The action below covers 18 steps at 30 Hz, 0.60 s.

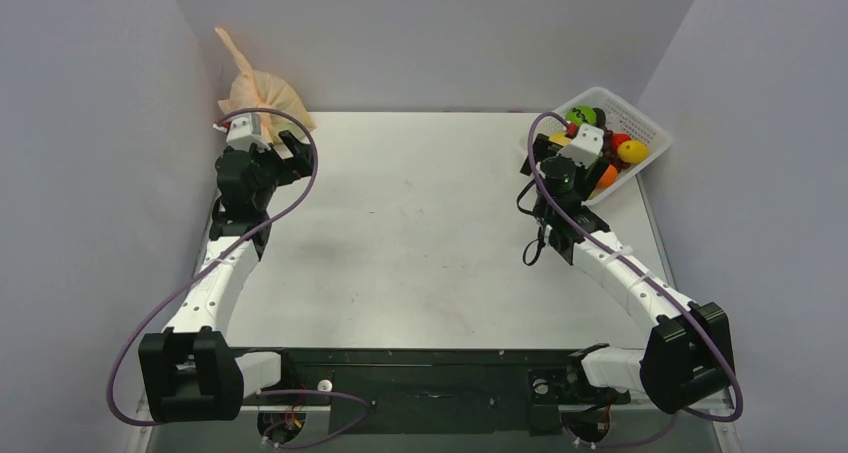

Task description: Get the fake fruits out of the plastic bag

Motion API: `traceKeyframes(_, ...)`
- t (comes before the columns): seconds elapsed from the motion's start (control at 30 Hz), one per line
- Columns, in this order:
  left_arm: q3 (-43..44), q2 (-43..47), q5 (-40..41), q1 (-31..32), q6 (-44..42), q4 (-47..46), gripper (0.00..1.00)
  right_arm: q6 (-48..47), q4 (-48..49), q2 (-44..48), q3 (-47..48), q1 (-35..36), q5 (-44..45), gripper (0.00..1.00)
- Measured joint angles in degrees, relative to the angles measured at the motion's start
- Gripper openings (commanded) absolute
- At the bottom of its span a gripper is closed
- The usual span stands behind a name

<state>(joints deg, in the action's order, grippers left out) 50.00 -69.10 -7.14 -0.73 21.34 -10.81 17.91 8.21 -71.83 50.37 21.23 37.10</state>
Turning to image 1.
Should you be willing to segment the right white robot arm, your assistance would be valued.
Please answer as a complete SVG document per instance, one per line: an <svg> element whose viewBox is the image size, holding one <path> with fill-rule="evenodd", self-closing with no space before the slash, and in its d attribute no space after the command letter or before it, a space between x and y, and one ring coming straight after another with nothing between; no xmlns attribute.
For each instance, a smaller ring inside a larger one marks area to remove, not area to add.
<svg viewBox="0 0 848 453"><path fill-rule="evenodd" d="M523 145L520 167L534 192L521 213L537 224L531 245L549 247L607 293L647 337L642 348L597 344L573 354L566 391L588 400L602 389L639 392L665 413L691 408L733 385L735 365L729 319L715 303L699 304L641 263L585 201L595 167L582 168L560 154L560 144L539 134Z"/></svg>

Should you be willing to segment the orange translucent plastic bag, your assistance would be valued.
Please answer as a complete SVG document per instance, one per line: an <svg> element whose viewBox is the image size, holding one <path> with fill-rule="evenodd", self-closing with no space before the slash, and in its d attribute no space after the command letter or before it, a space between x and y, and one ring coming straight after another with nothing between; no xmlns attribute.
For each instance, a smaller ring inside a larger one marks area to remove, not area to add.
<svg viewBox="0 0 848 453"><path fill-rule="evenodd" d="M274 74L254 69L223 28L216 27L215 33L237 67L229 96L217 102L222 113L229 114L251 107L270 108L293 116L310 132L316 128L300 96L288 82Z"/></svg>

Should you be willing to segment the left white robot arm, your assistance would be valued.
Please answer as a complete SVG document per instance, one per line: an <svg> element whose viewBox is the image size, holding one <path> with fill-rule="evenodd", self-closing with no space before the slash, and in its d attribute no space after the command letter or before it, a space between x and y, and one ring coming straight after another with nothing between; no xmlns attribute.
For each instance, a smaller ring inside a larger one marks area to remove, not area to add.
<svg viewBox="0 0 848 453"><path fill-rule="evenodd" d="M272 223L268 205L277 188L316 171L316 149L281 135L290 157L256 145L232 146L215 162L219 196L213 205L200 278L159 333L138 345L150 415L156 423L228 421L260 391L272 402L291 400L298 375L277 353L239 353L226 342L234 308L262 259Z"/></svg>

